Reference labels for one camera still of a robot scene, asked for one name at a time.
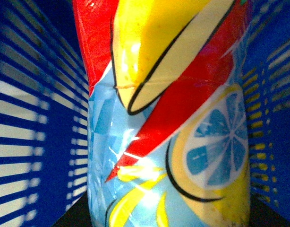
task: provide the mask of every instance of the dark surface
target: dark surface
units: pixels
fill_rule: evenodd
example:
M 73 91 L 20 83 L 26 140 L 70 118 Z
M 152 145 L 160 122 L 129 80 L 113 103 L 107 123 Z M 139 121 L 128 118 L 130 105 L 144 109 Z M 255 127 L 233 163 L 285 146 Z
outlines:
M 251 227 L 290 227 L 290 222 L 257 198 L 251 198 Z
M 250 227 L 290 227 L 290 222 L 255 197 L 251 198 L 250 220 Z M 86 192 L 53 227 L 92 227 Z
M 92 227 L 86 192 L 53 227 Z

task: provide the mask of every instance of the red stripe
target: red stripe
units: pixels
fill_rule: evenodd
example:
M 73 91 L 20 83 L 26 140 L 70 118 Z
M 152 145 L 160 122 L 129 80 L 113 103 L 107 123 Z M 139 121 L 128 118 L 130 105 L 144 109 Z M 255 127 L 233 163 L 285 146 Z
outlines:
M 119 0 L 73 0 L 77 34 L 89 80 L 89 94 L 111 61 L 111 20 Z
M 126 152 L 145 157 L 180 127 L 222 84 L 233 68 L 231 53 L 223 56 L 244 33 L 249 3 L 235 6 L 183 74 L 163 93 Z M 106 181 L 117 175 L 120 166 L 134 165 L 138 159 L 123 155 Z

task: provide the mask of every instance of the plastic basket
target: plastic basket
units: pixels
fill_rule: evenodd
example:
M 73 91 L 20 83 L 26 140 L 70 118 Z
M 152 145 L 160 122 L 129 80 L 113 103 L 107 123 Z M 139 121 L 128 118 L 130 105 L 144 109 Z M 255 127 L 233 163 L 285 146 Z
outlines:
M 251 192 L 290 222 L 290 0 L 254 6 L 243 69 Z
M 66 0 L 0 0 L 1 226 L 51 226 L 86 190 L 88 88 L 75 32 Z M 242 78 L 252 198 L 290 222 L 290 0 L 254 2 Z M 275 226 L 267 218 L 256 227 Z
M 0 226 L 51 226 L 85 192 L 88 82 L 66 0 L 0 0 Z

